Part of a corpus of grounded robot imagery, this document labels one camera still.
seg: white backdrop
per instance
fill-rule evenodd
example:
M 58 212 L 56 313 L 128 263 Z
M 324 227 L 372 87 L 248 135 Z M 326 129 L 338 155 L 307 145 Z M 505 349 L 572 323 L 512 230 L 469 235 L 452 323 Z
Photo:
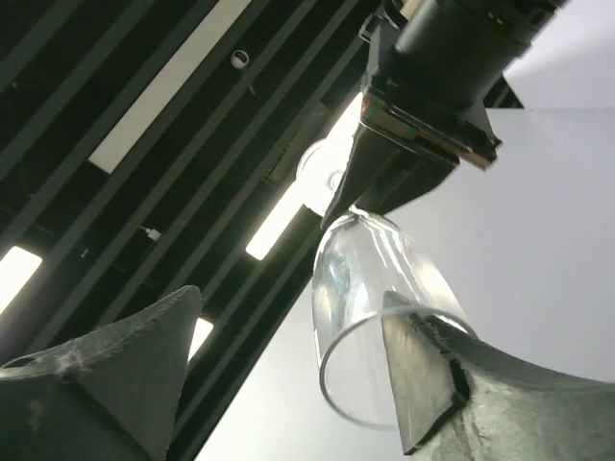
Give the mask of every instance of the white backdrop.
M 615 110 L 490 118 L 505 140 L 493 169 L 464 165 L 391 217 L 433 257 L 483 339 L 614 380 Z M 304 293 L 199 459 L 404 458 L 396 434 L 354 427 L 324 403 Z
M 615 108 L 615 2 L 569 1 L 505 76 L 527 109 Z

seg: clear glass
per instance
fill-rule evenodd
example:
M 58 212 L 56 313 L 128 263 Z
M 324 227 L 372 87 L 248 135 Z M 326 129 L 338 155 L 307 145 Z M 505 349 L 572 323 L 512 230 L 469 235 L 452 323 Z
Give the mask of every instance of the clear glass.
M 412 308 L 384 308 L 386 291 L 403 295 Z M 381 317 L 412 310 L 472 332 L 433 263 L 393 223 L 360 210 L 339 218 L 323 237 L 312 310 L 325 399 L 343 417 L 376 428 L 398 427 Z

